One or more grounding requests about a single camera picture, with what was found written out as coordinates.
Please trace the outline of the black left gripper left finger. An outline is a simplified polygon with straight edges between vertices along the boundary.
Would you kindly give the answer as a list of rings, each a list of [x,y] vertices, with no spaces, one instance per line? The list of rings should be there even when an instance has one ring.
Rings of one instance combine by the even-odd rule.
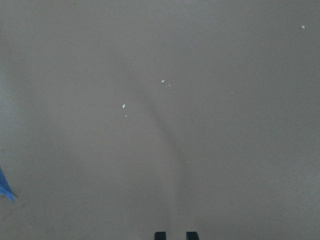
[[[165,231],[157,231],[154,233],[154,240],[166,240]]]

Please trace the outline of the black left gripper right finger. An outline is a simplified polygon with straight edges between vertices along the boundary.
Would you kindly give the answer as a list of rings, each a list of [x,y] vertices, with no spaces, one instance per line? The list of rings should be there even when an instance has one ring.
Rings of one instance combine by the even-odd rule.
[[[186,240],[199,240],[199,235],[196,231],[187,231],[185,235]]]

